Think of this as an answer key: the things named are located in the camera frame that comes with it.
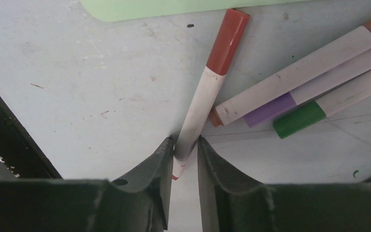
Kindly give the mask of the red capped white marker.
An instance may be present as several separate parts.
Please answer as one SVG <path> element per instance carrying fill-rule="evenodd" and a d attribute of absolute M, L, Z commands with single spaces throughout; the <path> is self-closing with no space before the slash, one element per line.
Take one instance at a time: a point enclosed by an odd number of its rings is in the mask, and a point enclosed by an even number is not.
<path fill-rule="evenodd" d="M 227 9 L 174 147 L 172 179 L 184 172 L 251 16 Z"/>

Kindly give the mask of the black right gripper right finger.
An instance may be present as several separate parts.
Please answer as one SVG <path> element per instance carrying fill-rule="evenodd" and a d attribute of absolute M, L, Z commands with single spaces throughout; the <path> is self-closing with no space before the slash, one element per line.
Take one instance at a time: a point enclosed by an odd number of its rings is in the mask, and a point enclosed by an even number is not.
<path fill-rule="evenodd" d="M 371 184 L 264 184 L 198 139 L 205 232 L 371 232 Z"/>

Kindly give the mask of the green capped short marker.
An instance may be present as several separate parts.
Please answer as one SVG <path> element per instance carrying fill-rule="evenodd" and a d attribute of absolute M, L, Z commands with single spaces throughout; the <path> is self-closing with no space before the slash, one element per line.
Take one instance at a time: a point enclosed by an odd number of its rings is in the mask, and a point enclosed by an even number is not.
<path fill-rule="evenodd" d="M 371 70 L 273 122 L 284 139 L 371 96 Z"/>

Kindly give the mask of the purple capped marker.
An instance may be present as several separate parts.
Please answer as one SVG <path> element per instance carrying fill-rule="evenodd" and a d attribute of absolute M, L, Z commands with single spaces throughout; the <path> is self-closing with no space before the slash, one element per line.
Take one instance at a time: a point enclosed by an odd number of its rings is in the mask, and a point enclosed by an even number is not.
<path fill-rule="evenodd" d="M 369 70 L 371 70 L 371 49 L 251 111 L 244 116 L 244 120 L 248 127 L 252 128 Z"/>

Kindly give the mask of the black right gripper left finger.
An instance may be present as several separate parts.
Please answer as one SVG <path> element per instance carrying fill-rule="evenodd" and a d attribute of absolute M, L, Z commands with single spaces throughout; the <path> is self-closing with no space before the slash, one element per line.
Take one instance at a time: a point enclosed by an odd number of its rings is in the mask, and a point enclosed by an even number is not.
<path fill-rule="evenodd" d="M 0 181 L 0 232 L 162 232 L 168 228 L 173 138 L 119 178 Z"/>

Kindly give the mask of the brown capped white marker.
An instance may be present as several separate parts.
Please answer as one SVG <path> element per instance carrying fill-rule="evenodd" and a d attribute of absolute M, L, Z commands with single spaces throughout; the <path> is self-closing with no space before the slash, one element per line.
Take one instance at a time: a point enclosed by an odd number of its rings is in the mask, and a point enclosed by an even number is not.
<path fill-rule="evenodd" d="M 369 49 L 371 20 L 217 105 L 209 120 L 225 126 Z"/>

